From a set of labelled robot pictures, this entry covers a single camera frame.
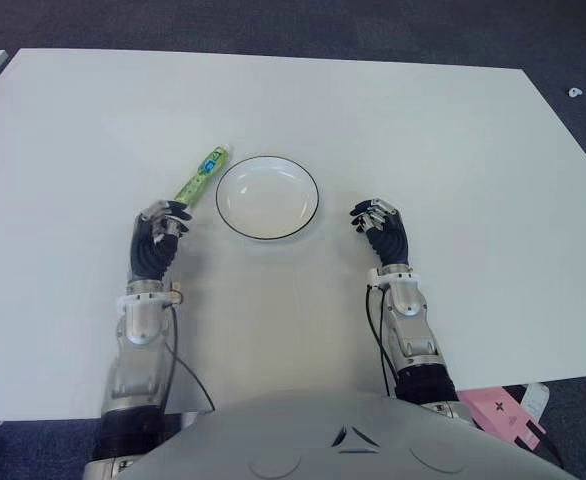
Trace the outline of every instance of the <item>robot forearm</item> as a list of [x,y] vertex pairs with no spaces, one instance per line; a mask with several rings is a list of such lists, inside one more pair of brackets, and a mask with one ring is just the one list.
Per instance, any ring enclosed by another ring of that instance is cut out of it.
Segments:
[[420,277],[408,261],[408,240],[397,209],[383,200],[361,202],[351,212],[353,224],[366,234],[382,260],[369,271],[369,288],[384,292],[381,314],[396,379],[398,399],[451,417],[470,420],[446,369],[437,341],[427,323],[427,302]]
[[173,283],[167,290],[162,277],[175,257],[179,238],[188,230],[184,223],[191,217],[185,207],[160,201],[136,218],[126,295],[117,302],[119,352],[109,371],[100,436],[85,479],[111,478],[162,441],[175,368],[166,350],[167,309],[182,302],[179,285]]

